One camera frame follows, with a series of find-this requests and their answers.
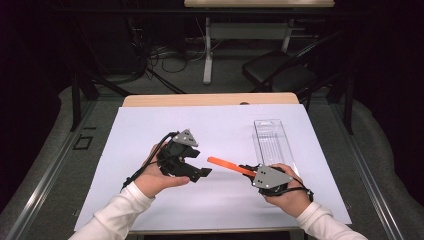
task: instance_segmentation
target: white sleeve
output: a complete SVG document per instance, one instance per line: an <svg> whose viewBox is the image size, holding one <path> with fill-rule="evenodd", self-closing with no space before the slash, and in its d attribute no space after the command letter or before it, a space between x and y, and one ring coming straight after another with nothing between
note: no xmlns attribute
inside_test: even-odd
<svg viewBox="0 0 424 240"><path fill-rule="evenodd" d="M320 240L360 240L367 239L353 231L345 224L335 220L333 213L320 204L312 202L305 211L296 218L299 227Z"/></svg>
<svg viewBox="0 0 424 240"><path fill-rule="evenodd" d="M138 215L146 211L153 200L132 182L104 208L96 211L94 217L70 239L125 239Z"/></svg>

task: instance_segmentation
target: hand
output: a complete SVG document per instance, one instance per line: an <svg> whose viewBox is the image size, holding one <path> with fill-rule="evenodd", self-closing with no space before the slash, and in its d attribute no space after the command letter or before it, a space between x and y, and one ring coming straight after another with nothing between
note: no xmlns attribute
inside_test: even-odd
<svg viewBox="0 0 424 240"><path fill-rule="evenodd" d="M190 182L188 177L170 177L165 176L160 171L157 163L157 157L154 156L152 159L152 164L150 164L144 172L134 181L135 185L140 189L140 191L146 195L148 198L153 198L165 188L182 186Z"/></svg>
<svg viewBox="0 0 424 240"><path fill-rule="evenodd" d="M283 171L287 175L290 175L303 183L302 179L296 175L296 173L293 171L293 169L291 169L291 167L284 164L274 164L272 165L272 167L279 167L283 169ZM301 187L301 185L296 180L293 180L288 183L287 187ZM309 206L309 204L311 204L311 201L309 200L309 197L306 192L301 190L287 192L282 194L281 196L264 197L268 203L280 207L284 212L295 218L297 218Z"/></svg>

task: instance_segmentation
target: gray 3d-printed part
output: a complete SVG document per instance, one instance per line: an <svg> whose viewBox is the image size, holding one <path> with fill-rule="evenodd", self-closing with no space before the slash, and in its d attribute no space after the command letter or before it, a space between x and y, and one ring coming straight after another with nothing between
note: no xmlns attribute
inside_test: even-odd
<svg viewBox="0 0 424 240"><path fill-rule="evenodd" d="M256 176L252 185L257 188L270 189L286 184L292 180L293 177L283 172L268 166L260 165L256 171Z"/></svg>
<svg viewBox="0 0 424 240"><path fill-rule="evenodd" d="M174 140L174 142L181 143L187 146L199 146L199 144L194 139L193 135L191 135L190 129L182 131L177 136L173 137L172 140Z"/></svg>

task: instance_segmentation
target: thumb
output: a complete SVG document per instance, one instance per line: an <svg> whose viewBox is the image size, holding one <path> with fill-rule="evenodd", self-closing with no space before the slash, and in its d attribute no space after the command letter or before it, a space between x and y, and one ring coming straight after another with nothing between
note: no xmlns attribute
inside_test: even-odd
<svg viewBox="0 0 424 240"><path fill-rule="evenodd" d="M169 177L166 181L166 187L178 187L186 185L189 182L190 178L188 177Z"/></svg>

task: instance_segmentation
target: white paper sheet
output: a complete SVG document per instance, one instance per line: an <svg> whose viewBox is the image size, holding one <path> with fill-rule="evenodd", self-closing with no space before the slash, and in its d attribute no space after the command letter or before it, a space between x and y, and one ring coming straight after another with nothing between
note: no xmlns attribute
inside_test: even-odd
<svg viewBox="0 0 424 240"><path fill-rule="evenodd" d="M197 183L166 189L139 216L132 231L237 230L296 227L294 219L265 202L248 178L208 163L209 156L236 164L256 165L253 121L280 119L293 159L315 201L336 219L351 220L302 105L236 105L207 107L120 108L99 161L75 229L118 194L122 183L147 158L152 146L169 132L190 129L201 153L186 162L212 168Z"/></svg>

